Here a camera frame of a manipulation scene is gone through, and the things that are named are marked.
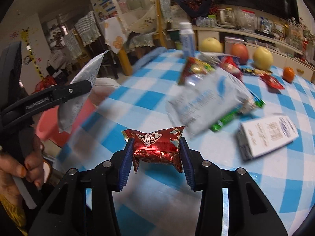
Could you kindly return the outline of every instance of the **white bottle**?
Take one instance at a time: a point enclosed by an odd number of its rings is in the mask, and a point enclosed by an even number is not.
[[[183,58],[195,56],[195,33],[190,22],[181,22],[179,31],[182,43]]]

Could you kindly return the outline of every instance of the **yellow sleeve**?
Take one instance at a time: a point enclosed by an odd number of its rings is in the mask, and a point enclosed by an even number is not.
[[[23,228],[26,225],[26,216],[22,207],[16,207],[12,205],[3,195],[0,194],[0,202],[5,211],[16,224],[18,229],[27,236],[26,230]]]

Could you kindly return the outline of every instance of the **finger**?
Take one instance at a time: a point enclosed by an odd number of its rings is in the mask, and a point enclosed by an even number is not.
[[[42,175],[34,180],[34,184],[36,185],[36,187],[41,187],[44,184],[44,177],[45,177],[45,173],[42,173]]]
[[[35,153],[37,154],[41,154],[42,149],[43,149],[43,144],[40,141],[39,137],[37,135],[34,135],[34,139],[33,139],[33,149],[35,151]]]
[[[40,165],[43,166],[43,158],[41,154],[31,152],[28,156],[26,156],[24,164],[28,170],[32,170],[36,167],[39,167]]]
[[[11,155],[2,152],[0,152],[0,169],[12,176],[26,176],[26,169]]]
[[[29,182],[33,182],[34,180],[41,178],[43,174],[44,174],[43,167],[37,167],[30,171],[27,171],[26,179]]]

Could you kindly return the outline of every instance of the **silver bolt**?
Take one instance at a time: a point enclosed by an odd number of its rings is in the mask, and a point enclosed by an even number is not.
[[[77,172],[76,169],[69,169],[68,173],[69,175],[73,176]]]
[[[210,167],[211,166],[211,162],[208,160],[204,160],[202,161],[201,165],[203,165],[204,167]]]
[[[237,169],[237,172],[238,172],[239,174],[241,174],[241,175],[244,175],[244,174],[246,173],[246,170],[243,169],[243,168],[238,168],[238,169]]]
[[[104,168],[109,168],[110,166],[111,166],[111,162],[109,160],[106,160],[105,162],[103,162]]]

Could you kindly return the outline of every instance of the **white box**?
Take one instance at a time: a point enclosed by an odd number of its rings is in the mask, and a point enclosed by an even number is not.
[[[298,137],[295,125],[286,115],[273,115],[241,122],[237,134],[244,159],[252,159],[274,151]]]

